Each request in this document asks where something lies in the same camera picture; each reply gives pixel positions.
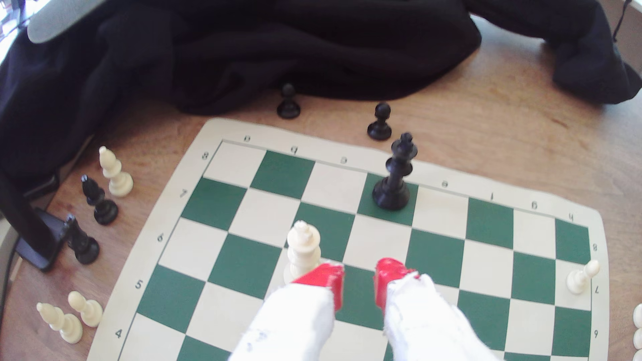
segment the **chess piece base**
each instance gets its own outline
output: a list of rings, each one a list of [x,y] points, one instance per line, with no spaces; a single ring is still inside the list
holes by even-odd
[[[384,141],[392,136],[392,128],[386,123],[380,126],[379,123],[375,121],[368,126],[368,136],[376,141]]]
[[[134,180],[132,175],[127,172],[120,173],[123,176],[122,184],[114,183],[113,179],[109,182],[109,193],[114,197],[124,197],[132,191]]]
[[[580,271],[578,271],[578,270],[574,270],[574,271],[571,271],[571,273],[569,273],[568,276],[566,276],[566,287],[568,287],[568,290],[571,291],[571,293],[576,294],[576,295],[581,294],[585,289],[585,287],[584,287],[585,285],[584,286],[580,286],[575,281],[575,276],[579,272]]]
[[[80,324],[80,320],[76,316],[68,313],[65,315],[65,321],[69,321],[69,323],[73,325],[72,332],[64,333],[60,330],[60,336],[70,344],[77,344],[82,337],[82,325]]]
[[[113,200],[107,199],[96,204],[94,209],[94,218],[100,225],[108,225],[118,216],[118,206]]]
[[[100,246],[98,245],[98,242],[96,242],[96,240],[93,237],[89,237],[89,249],[87,249],[87,252],[83,254],[76,252],[75,254],[78,262],[82,263],[83,265],[88,265],[93,261],[96,261],[96,258],[98,258],[99,253],[100,253]]]
[[[301,114],[301,107],[294,102],[283,101],[277,107],[277,114],[283,119],[294,119]]]
[[[386,189],[387,181],[388,178],[384,178],[374,185],[372,198],[377,206],[391,211],[398,211],[410,201],[410,190],[408,190],[405,182],[398,189]]]

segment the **green square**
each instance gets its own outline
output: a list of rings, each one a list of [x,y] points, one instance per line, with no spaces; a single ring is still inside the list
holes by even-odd
[[[550,361],[551,356],[524,355],[521,353],[504,353],[505,361]]]
[[[181,217],[227,231],[244,195],[245,188],[201,178]]]
[[[137,312],[185,333],[205,282],[157,265]]]
[[[227,361],[230,352],[185,336],[176,361]]]
[[[560,260],[586,264],[591,260],[589,229],[555,219],[555,252]]]
[[[413,229],[406,267],[429,275],[435,283],[459,287],[464,240]]]
[[[513,209],[470,198],[466,238],[513,248]]]
[[[394,354],[392,353],[392,346],[386,346],[386,353],[383,355],[383,361],[394,361]]]
[[[511,297],[555,304],[555,260],[514,252]]]
[[[300,199],[314,166],[307,159],[267,151],[251,187]]]
[[[321,247],[321,257],[337,262],[343,261],[343,254],[345,254],[345,248],[348,245],[354,215],[302,202],[294,219],[295,222],[304,220],[319,230],[321,234],[321,244],[319,245]]]
[[[381,309],[374,304],[374,272],[345,265],[343,307],[336,319],[383,330]]]
[[[480,340],[491,349],[504,349],[510,299],[459,291],[457,307],[466,315]]]
[[[280,248],[228,234],[208,281],[262,299],[280,254]]]
[[[412,225],[412,217],[415,214],[415,204],[417,203],[417,190],[419,189],[419,186],[416,184],[406,183],[408,190],[410,190],[410,200],[408,201],[408,204],[398,211],[389,211],[387,209],[379,208],[372,198],[374,185],[381,179],[383,179],[383,177],[368,173],[368,176],[365,179],[365,185],[363,186],[363,193],[361,194],[361,201],[359,202],[359,209],[357,212],[361,215],[367,215],[405,225]]]
[[[555,307],[553,355],[588,357],[592,336],[590,311]]]

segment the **white fabric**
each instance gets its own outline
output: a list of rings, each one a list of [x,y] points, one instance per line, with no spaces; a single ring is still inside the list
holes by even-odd
[[[497,361],[468,319],[413,272],[388,284],[384,333],[395,361]]]
[[[276,290],[228,360],[318,360],[334,326],[333,299],[330,289],[319,286],[290,283]]]

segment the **captured chess piece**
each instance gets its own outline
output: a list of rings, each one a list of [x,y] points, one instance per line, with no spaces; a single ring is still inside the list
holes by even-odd
[[[132,175],[122,172],[123,164],[105,146],[101,146],[98,149],[98,153],[100,154],[100,166],[103,168],[103,175],[109,179],[109,192],[116,197],[128,195],[134,187]]]
[[[292,282],[313,270],[321,260],[321,235],[318,229],[302,220],[297,220],[288,233],[288,260],[283,271],[283,280]]]
[[[87,197],[88,205],[95,206],[105,199],[105,190],[100,188],[95,180],[85,174],[80,177],[80,181],[82,182],[82,193]]]
[[[597,260],[591,260],[586,263],[582,270],[572,270],[566,277],[566,286],[571,293],[581,294],[589,284],[591,278],[595,277],[600,271],[600,263]]]
[[[63,340],[70,344],[80,341],[82,325],[76,316],[71,313],[64,314],[59,307],[51,306],[48,303],[36,304],[36,310],[52,330],[60,332]]]
[[[80,312],[80,318],[89,327],[97,327],[103,318],[103,307],[93,299],[86,299],[78,291],[71,291],[67,297],[69,306]]]
[[[113,222],[118,215],[118,206],[113,200],[105,199],[105,190],[98,186],[95,180],[83,175],[82,191],[87,197],[87,203],[94,208],[94,218],[100,225],[108,225]]]
[[[386,120],[390,118],[390,106],[388,103],[379,103],[374,109],[374,116],[377,120],[368,126],[368,135],[376,141],[384,141],[392,135],[390,125]]]
[[[69,248],[74,250],[76,259],[83,265],[88,265],[98,258],[100,247],[98,242],[80,229],[75,216],[67,216],[65,225],[62,228],[63,238],[67,240]]]
[[[410,191],[403,177],[412,172],[410,161],[417,155],[417,146],[412,143],[410,133],[392,143],[392,157],[386,162],[390,175],[374,185],[372,198],[377,206],[396,211],[405,207],[410,200]]]
[[[290,83],[283,85],[281,96],[283,101],[277,107],[277,114],[283,119],[294,119],[301,114],[301,107],[294,101],[296,91]]]

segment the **white chess piece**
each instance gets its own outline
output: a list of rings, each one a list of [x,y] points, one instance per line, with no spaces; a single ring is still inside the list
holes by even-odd
[[[633,324],[637,328],[642,328],[642,303],[633,309]]]
[[[582,270],[573,270],[566,277],[566,286],[569,291],[578,295],[581,294],[588,285],[591,278],[600,271],[600,263],[597,260],[591,260],[589,263],[586,263],[584,269]]]
[[[89,327],[96,327],[103,318],[103,307],[93,299],[86,300],[78,291],[71,291],[69,297],[69,306],[80,312],[80,318]]]
[[[292,282],[310,272],[319,265],[321,260],[321,235],[318,229],[297,220],[288,233],[288,259],[290,264],[283,271],[286,283]]]
[[[82,325],[80,320],[70,313],[64,314],[59,307],[51,306],[48,303],[36,304],[36,310],[44,322],[54,331],[59,331],[63,340],[75,344],[82,337]]]
[[[124,197],[132,191],[134,180],[132,175],[122,172],[123,165],[116,159],[114,153],[101,146],[98,149],[100,154],[100,166],[103,167],[103,175],[109,179],[109,191],[116,197]]]
[[[642,328],[638,328],[633,334],[633,346],[636,349],[642,349]]]

